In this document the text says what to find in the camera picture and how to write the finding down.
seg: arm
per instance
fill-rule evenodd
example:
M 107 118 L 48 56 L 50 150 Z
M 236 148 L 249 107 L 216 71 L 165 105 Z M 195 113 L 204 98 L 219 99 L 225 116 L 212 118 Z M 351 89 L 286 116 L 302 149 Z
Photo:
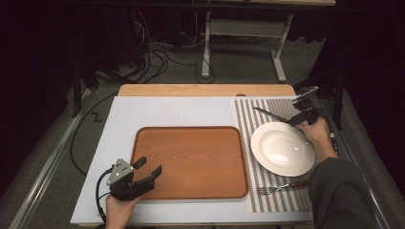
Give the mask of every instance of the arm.
M 107 223 L 100 225 L 97 228 L 106 229 L 124 229 L 134 212 L 135 205 L 137 205 L 139 198 L 135 198 L 131 201 L 119 201 L 113 196 L 109 195 L 106 198 L 106 208 L 107 208 Z
M 309 178 L 315 228 L 376 228 L 369 187 L 357 166 L 338 159 L 325 119 L 297 128 L 313 143 L 319 162 Z

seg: table surface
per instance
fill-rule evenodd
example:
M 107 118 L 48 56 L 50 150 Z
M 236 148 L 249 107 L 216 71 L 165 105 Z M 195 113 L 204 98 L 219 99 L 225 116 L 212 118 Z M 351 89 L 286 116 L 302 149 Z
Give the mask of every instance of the table surface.
M 103 134 L 77 201 L 71 223 L 101 223 L 94 201 L 96 181 L 117 158 L 130 158 L 134 136 L 144 126 L 235 126 L 235 96 L 293 98 L 289 85 L 124 85 L 115 98 Z M 108 187 L 100 187 L 100 193 Z M 247 211 L 247 197 L 219 199 L 142 200 L 131 216 L 131 225 L 225 225 L 311 223 L 311 212 Z
M 295 95 L 287 84 L 126 84 L 118 96 L 285 96 Z

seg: robotic arm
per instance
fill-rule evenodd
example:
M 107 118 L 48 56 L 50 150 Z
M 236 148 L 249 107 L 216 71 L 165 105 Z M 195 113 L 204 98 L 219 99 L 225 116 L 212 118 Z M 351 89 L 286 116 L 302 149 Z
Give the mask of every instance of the robotic arm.
M 111 196 L 120 201 L 128 201 L 155 189 L 155 179 L 161 174 L 161 165 L 151 173 L 151 176 L 133 181 L 134 169 L 138 170 L 145 163 L 146 156 L 140 158 L 133 166 L 119 158 L 107 181 Z

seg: white plate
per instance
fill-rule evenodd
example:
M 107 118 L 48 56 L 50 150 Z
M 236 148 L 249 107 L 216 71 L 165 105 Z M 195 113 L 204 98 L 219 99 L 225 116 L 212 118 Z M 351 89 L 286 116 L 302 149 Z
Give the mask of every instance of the white plate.
M 259 163 L 280 176 L 301 176 L 315 161 L 315 149 L 305 134 L 283 122 L 268 122 L 257 128 L 250 146 Z

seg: human hand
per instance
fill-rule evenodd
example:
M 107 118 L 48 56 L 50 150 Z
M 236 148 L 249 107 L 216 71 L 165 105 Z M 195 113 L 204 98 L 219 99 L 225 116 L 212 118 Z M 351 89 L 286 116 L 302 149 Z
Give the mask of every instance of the human hand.
M 119 201 L 113 196 L 109 195 L 106 198 L 107 208 L 107 223 L 106 229 L 123 229 L 129 222 L 132 213 L 134 212 L 135 205 L 141 197 L 135 198 L 130 201 Z
M 315 147 L 318 162 L 321 162 L 328 157 L 338 158 L 337 153 L 331 145 L 330 129 L 324 118 L 318 117 L 316 122 L 312 125 L 298 124 L 296 127 L 302 130 L 307 136 L 307 139 L 312 142 Z
M 318 117 L 316 122 L 312 125 L 298 124 L 296 126 L 298 129 L 302 130 L 307 138 L 314 144 L 318 142 L 330 142 L 330 130 L 328 124 L 323 117 Z

